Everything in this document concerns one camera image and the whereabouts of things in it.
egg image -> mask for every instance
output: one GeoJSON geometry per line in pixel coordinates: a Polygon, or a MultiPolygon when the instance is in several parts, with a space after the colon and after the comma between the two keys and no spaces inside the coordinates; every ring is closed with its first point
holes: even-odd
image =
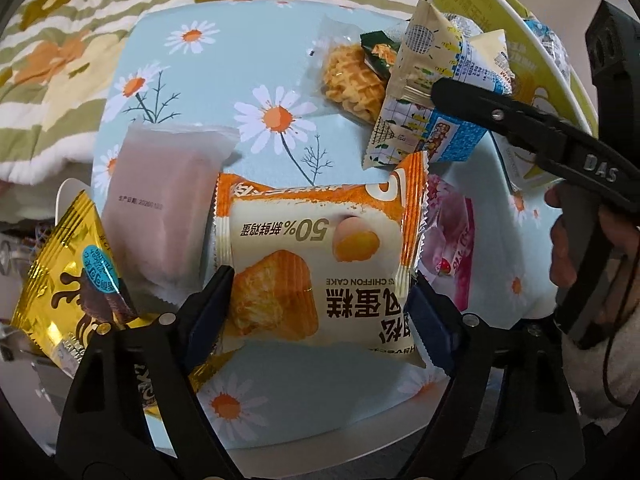
{"type": "Polygon", "coordinates": [[[350,216],[335,228],[332,248],[338,262],[363,262],[376,254],[380,238],[365,220],[350,216]]]}

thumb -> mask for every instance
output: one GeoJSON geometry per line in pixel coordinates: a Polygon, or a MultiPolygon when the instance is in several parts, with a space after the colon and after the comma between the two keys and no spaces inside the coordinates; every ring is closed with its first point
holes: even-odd
{"type": "Polygon", "coordinates": [[[600,206],[598,216],[602,231],[609,241],[625,251],[629,258],[634,258],[640,241],[638,229],[626,217],[614,213],[606,206],[600,206]]]}

pink snack package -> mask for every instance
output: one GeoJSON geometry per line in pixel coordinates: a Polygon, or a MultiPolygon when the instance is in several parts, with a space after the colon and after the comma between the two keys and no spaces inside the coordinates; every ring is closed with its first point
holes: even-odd
{"type": "Polygon", "coordinates": [[[429,174],[428,211],[418,270],[460,312],[468,308],[474,252],[471,199],[435,174],[429,174]]]}
{"type": "Polygon", "coordinates": [[[134,122],[102,212],[122,276],[174,304],[202,290],[200,262],[211,200],[239,140],[223,126],[134,122]]]}

orange and white snack package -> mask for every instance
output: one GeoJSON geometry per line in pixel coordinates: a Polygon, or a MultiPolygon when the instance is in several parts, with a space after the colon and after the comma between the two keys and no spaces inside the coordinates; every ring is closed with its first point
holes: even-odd
{"type": "Polygon", "coordinates": [[[273,189],[221,174],[216,265],[236,277],[218,352],[249,337],[411,354],[403,307],[427,175],[426,153],[385,184],[273,189]]]}

finger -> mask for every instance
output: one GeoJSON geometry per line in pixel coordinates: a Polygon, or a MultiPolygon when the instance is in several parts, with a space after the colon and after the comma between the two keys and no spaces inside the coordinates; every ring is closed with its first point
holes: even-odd
{"type": "Polygon", "coordinates": [[[545,202],[549,207],[559,208],[560,207],[560,197],[558,196],[558,190],[556,189],[558,185],[550,187],[546,190],[545,193],[545,202]]]}
{"type": "Polygon", "coordinates": [[[553,258],[549,279],[560,288],[569,288],[578,279],[578,275],[569,258],[553,258]]]}
{"type": "Polygon", "coordinates": [[[567,257],[569,255],[569,237],[562,222],[562,215],[558,217],[551,227],[549,235],[551,236],[551,243],[554,245],[552,253],[559,258],[567,257]]]}
{"type": "Polygon", "coordinates": [[[606,206],[600,206],[598,216],[602,231],[609,241],[625,251],[629,258],[635,257],[640,240],[638,229],[627,218],[614,213],[606,206]]]}

